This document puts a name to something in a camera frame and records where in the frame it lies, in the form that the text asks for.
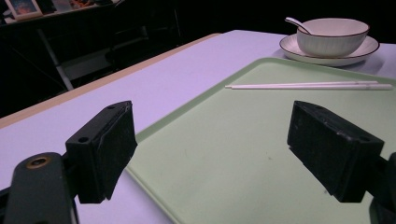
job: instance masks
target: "saucer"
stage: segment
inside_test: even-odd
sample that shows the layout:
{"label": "saucer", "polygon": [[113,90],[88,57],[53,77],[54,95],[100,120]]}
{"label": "saucer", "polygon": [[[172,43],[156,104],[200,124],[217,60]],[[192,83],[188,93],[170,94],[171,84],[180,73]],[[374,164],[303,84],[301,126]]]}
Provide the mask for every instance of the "saucer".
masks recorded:
{"label": "saucer", "polygon": [[284,37],[280,43],[286,57],[303,63],[315,63],[327,66],[344,66],[358,63],[368,58],[372,53],[379,49],[379,43],[374,38],[366,36],[361,46],[353,53],[340,58],[320,58],[310,56],[300,50],[297,44],[297,35]]}

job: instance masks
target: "picture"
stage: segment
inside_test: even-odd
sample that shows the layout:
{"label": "picture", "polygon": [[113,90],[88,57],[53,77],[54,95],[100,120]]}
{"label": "picture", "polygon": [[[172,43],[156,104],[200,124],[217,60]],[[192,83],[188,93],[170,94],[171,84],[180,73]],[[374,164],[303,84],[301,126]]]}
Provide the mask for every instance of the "picture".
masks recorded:
{"label": "picture", "polygon": [[6,0],[6,3],[16,21],[43,15],[35,0]]}

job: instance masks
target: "bowl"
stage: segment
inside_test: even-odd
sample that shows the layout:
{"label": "bowl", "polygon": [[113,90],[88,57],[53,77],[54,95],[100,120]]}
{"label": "bowl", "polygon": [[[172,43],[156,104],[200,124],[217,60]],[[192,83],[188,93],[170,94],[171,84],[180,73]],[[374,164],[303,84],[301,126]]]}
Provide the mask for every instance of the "bowl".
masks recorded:
{"label": "bowl", "polygon": [[344,18],[323,18],[303,22],[313,34],[297,29],[297,44],[308,55],[323,58],[344,57],[353,53],[363,43],[370,26]]}

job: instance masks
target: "soup spoon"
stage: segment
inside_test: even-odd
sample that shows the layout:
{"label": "soup spoon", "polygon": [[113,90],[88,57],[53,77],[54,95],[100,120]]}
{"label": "soup spoon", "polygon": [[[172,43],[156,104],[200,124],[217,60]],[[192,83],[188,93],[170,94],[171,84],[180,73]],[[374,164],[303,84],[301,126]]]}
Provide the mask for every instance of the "soup spoon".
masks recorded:
{"label": "soup spoon", "polygon": [[306,25],[304,25],[302,22],[297,21],[296,19],[294,19],[292,17],[287,17],[285,19],[285,21],[290,22],[290,23],[292,23],[292,24],[294,24],[296,26],[299,26],[299,27],[303,28],[304,30],[306,30],[311,35],[313,34],[312,31],[308,27],[306,27]]}

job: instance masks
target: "chopstick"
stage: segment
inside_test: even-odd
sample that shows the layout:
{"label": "chopstick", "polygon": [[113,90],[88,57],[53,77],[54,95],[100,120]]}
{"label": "chopstick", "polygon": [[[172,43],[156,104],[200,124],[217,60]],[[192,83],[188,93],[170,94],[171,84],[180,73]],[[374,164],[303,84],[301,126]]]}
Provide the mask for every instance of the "chopstick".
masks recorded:
{"label": "chopstick", "polygon": [[390,84],[377,81],[300,82],[252,85],[228,85],[232,90],[392,90]]}

